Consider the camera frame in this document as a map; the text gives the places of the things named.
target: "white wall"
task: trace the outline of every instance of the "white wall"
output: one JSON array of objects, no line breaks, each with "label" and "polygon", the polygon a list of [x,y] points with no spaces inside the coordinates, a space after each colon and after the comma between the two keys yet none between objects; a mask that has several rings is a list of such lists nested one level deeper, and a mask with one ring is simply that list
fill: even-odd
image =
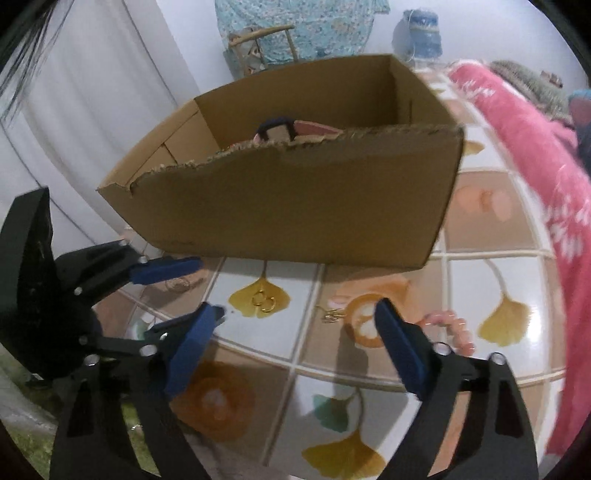
[{"label": "white wall", "polygon": [[193,74],[156,0],[123,1],[156,69],[177,104],[199,95]]},{"label": "white wall", "polygon": [[[157,1],[200,91],[231,82],[215,0]],[[587,86],[587,77],[562,36],[528,0],[389,1],[390,14],[375,16],[366,53],[405,50],[408,28],[400,23],[402,12],[425,7],[439,14],[444,61],[507,58],[560,75],[566,90]]]},{"label": "white wall", "polygon": [[214,0],[157,0],[201,93],[233,80],[223,58]]},{"label": "white wall", "polygon": [[568,92],[587,87],[565,40],[528,0],[390,0],[390,7],[389,15],[376,15],[366,53],[407,51],[402,12],[423,7],[439,15],[443,61],[515,60],[536,72],[556,73]]}]

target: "torn cardboard edge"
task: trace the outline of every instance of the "torn cardboard edge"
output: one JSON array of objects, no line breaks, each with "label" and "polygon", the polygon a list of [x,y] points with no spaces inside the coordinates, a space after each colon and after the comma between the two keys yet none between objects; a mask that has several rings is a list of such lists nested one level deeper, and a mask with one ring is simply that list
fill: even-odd
[{"label": "torn cardboard edge", "polygon": [[[207,174],[211,168],[216,168],[216,162],[232,161],[236,159],[235,154],[250,153],[251,151],[263,151],[270,149],[288,153],[294,150],[308,149],[306,151],[306,157],[297,157],[295,159],[295,161],[300,162],[302,166],[316,161],[339,163],[346,161],[349,158],[357,157],[360,154],[379,154],[379,144],[373,145],[373,149],[371,147],[368,148],[364,146],[363,151],[359,151],[358,148],[355,148],[355,144],[349,144],[348,148],[343,152],[343,154],[339,158],[327,158],[325,155],[322,154],[321,151],[318,151],[318,149],[313,148],[317,145],[324,144],[325,142],[342,142],[348,140],[355,140],[357,138],[362,137],[378,137],[380,135],[400,135],[404,140],[400,143],[400,147],[405,148],[397,150],[396,155],[404,155],[407,153],[416,152],[417,150],[430,148],[430,143],[424,142],[426,139],[424,137],[424,134],[427,134],[428,139],[432,140],[436,137],[436,135],[441,133],[445,133],[446,135],[451,134],[453,136],[457,136],[460,134],[463,135],[462,127],[448,127],[441,125],[391,125],[385,127],[350,129],[343,131],[341,134],[318,136],[315,138],[307,136],[302,139],[296,138],[294,141],[269,140],[268,142],[257,143],[253,140],[249,140],[246,142],[231,145],[225,150],[221,150],[218,153],[209,156],[203,161],[189,160],[188,162],[175,165],[161,164],[159,166],[152,168],[149,171],[143,172],[131,184],[126,185],[125,188],[127,189],[127,191],[130,192],[131,196],[133,196],[134,191],[141,186],[142,181],[144,181],[146,178],[149,178],[150,176],[158,175],[162,172],[171,170],[187,169],[191,169],[196,173]],[[416,137],[421,137],[421,140],[423,142],[420,145],[410,145],[409,141],[414,140]],[[291,161],[294,161],[293,157],[282,157],[283,161],[290,161],[290,159]]]}]

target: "pink cloth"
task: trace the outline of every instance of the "pink cloth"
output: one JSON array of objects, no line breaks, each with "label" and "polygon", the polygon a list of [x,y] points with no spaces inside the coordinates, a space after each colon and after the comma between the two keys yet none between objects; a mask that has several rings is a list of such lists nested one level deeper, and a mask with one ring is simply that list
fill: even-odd
[{"label": "pink cloth", "polygon": [[550,122],[484,66],[449,77],[478,107],[544,203],[566,305],[566,382],[548,453],[562,455],[591,411],[591,183],[574,157],[576,134]]}]

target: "yellow ginkgo leaf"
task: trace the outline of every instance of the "yellow ginkgo leaf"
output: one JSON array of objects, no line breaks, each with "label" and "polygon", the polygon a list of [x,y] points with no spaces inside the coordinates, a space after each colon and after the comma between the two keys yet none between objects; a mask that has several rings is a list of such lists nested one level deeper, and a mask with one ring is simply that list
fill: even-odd
[{"label": "yellow ginkgo leaf", "polygon": [[361,441],[359,429],[345,440],[304,450],[302,457],[322,476],[359,480],[382,473],[383,457]]},{"label": "yellow ginkgo leaf", "polygon": [[263,273],[256,282],[234,292],[228,301],[245,317],[261,319],[286,309],[290,300],[287,292],[268,281]]},{"label": "yellow ginkgo leaf", "polygon": [[480,142],[473,142],[472,140],[466,140],[464,142],[464,156],[476,155],[484,150],[484,145]]},{"label": "yellow ginkgo leaf", "polygon": [[530,324],[530,308],[509,297],[504,291],[494,312],[480,324],[478,336],[498,346],[519,343]]}]

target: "cardboard box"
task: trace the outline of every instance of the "cardboard box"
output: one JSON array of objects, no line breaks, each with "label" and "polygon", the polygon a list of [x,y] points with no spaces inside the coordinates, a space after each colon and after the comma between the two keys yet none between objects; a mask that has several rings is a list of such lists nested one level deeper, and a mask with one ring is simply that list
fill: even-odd
[{"label": "cardboard box", "polygon": [[[278,116],[345,132],[247,141]],[[394,57],[327,59],[195,98],[99,192],[168,252],[414,269],[436,241],[462,147],[462,128]]]}]

